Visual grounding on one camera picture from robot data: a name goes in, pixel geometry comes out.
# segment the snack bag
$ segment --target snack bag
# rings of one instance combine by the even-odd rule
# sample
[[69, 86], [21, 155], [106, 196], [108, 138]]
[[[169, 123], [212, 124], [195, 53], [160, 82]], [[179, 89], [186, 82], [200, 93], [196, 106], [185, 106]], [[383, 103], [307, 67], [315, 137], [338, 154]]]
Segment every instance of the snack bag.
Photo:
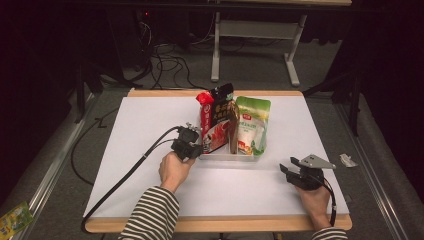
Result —
[[236, 104], [236, 101], [231, 100], [227, 106], [228, 116], [228, 145], [230, 147], [231, 154], [238, 153], [238, 128], [240, 124], [240, 110]]
[[231, 83], [201, 92], [196, 99], [200, 103], [203, 153], [211, 153], [228, 142], [228, 103], [233, 100]]
[[238, 149], [246, 155], [265, 152], [271, 101], [240, 96], [236, 100], [240, 111]]
[[0, 218], [0, 240], [7, 240], [23, 230], [33, 220], [28, 204], [22, 202]]

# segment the wooden table edge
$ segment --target wooden table edge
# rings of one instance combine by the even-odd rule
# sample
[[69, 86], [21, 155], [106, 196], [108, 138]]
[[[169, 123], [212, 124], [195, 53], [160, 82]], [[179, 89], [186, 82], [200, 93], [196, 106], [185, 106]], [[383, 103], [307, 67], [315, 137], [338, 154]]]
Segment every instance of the wooden table edge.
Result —
[[[128, 97], [196, 97], [205, 90], [135, 90]], [[300, 91], [235, 90], [235, 96], [303, 96]]]
[[[121, 232], [128, 218], [90, 218], [86, 229], [92, 233]], [[352, 228], [349, 214], [338, 214], [335, 227]], [[309, 216], [264, 217], [180, 217], [175, 232], [289, 232], [313, 231]]]

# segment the striped shirt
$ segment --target striped shirt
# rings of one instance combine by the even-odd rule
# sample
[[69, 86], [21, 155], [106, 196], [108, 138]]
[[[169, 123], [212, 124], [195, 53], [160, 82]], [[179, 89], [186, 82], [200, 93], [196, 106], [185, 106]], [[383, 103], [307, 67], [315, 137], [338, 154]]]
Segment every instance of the striped shirt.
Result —
[[312, 240], [347, 239], [345, 230], [336, 227], [324, 228], [312, 235]]
[[[174, 194], [161, 187], [144, 192], [124, 230], [121, 240], [171, 240], [178, 219], [179, 203]], [[340, 228], [325, 228], [312, 235], [312, 240], [347, 239]]]

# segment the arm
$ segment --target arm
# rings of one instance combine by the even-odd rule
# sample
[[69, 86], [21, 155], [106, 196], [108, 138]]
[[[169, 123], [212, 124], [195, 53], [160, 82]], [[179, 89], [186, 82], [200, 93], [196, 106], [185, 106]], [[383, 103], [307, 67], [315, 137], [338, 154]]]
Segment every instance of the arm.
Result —
[[327, 217], [327, 206], [330, 200], [330, 193], [324, 187], [317, 190], [305, 191], [296, 187], [300, 194], [303, 207], [311, 218], [315, 233], [313, 240], [320, 239], [347, 239], [346, 232], [343, 229], [332, 227]]
[[178, 219], [175, 191], [185, 181], [194, 159], [182, 162], [174, 152], [160, 164], [160, 187], [151, 187], [141, 196], [119, 239], [170, 240]]

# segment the red snack bag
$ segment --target red snack bag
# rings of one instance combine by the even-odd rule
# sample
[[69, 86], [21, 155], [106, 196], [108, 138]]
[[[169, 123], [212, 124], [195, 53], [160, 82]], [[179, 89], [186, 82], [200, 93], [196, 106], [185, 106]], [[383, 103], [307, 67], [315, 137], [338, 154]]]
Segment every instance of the red snack bag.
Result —
[[233, 100], [231, 83], [204, 91], [197, 95], [200, 103], [203, 153], [211, 153], [228, 142], [228, 103]]

